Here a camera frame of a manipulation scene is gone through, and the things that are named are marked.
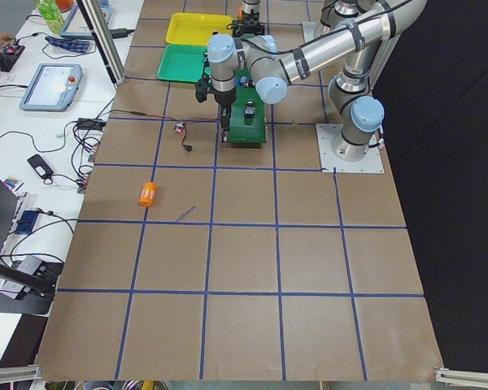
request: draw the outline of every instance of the black connector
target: black connector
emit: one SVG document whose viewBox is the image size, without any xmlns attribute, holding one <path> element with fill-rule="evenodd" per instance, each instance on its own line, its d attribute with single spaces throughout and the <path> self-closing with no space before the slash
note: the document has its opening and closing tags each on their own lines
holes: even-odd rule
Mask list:
<svg viewBox="0 0 488 390">
<path fill-rule="evenodd" d="M 98 130 L 99 132 L 107 125 L 103 119 L 78 118 L 76 127 L 78 130 Z"/>
<path fill-rule="evenodd" d="M 133 33 L 135 30 L 130 30 L 127 28 L 115 28 L 111 31 L 112 39 L 126 38 L 129 34 Z"/>
</svg>

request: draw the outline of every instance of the blue and white tablet device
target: blue and white tablet device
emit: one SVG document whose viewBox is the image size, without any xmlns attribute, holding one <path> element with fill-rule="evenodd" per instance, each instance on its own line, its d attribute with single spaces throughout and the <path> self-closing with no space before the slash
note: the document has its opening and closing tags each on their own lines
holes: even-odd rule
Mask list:
<svg viewBox="0 0 488 390">
<path fill-rule="evenodd" d="M 20 108 L 26 111 L 65 111 L 80 86 L 81 66 L 41 63 L 25 92 Z"/>
</svg>

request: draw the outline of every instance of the black wall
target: black wall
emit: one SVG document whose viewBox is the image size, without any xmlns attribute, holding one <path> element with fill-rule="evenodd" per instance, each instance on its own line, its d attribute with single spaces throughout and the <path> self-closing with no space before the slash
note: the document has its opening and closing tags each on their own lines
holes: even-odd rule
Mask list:
<svg viewBox="0 0 488 390">
<path fill-rule="evenodd" d="M 488 372 L 488 0 L 429 0 L 374 96 L 445 367 Z"/>
</svg>

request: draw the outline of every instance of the green tray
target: green tray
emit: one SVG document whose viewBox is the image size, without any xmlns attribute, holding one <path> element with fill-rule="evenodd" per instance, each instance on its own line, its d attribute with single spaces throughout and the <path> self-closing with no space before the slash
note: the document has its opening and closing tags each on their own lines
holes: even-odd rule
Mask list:
<svg viewBox="0 0 488 390">
<path fill-rule="evenodd" d="M 168 45 L 157 71 L 160 80 L 197 83 L 203 75 L 206 47 Z"/>
</svg>

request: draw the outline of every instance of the yellow tray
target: yellow tray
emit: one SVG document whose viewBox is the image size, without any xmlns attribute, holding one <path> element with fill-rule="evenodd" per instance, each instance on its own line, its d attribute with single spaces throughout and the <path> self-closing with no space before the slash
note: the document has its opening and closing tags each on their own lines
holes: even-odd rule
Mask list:
<svg viewBox="0 0 488 390">
<path fill-rule="evenodd" d="M 214 31 L 229 33 L 232 18 L 227 15 L 177 12 L 172 15 L 166 42 L 177 45 L 206 46 Z"/>
</svg>

